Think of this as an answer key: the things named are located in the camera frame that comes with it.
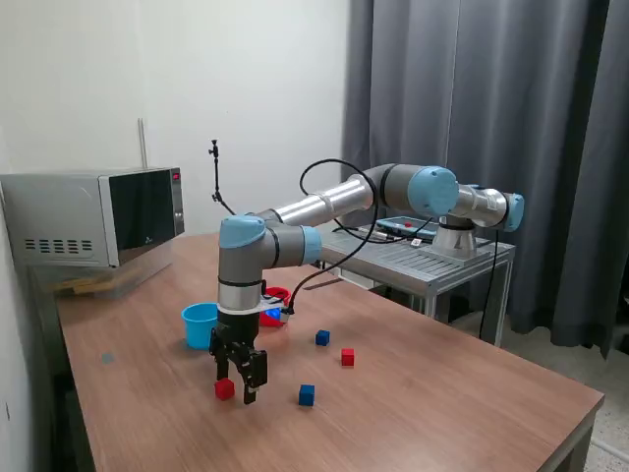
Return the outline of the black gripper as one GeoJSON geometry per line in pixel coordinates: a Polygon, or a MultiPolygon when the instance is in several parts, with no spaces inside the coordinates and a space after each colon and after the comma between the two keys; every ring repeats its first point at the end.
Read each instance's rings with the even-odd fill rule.
{"type": "Polygon", "coordinates": [[[229,373],[229,343],[234,349],[234,364],[244,384],[244,403],[257,399],[257,390],[267,383],[267,353],[256,350],[259,332],[259,312],[244,315],[217,313],[217,329],[210,333],[208,352],[216,363],[216,378],[226,379],[229,373]]]}

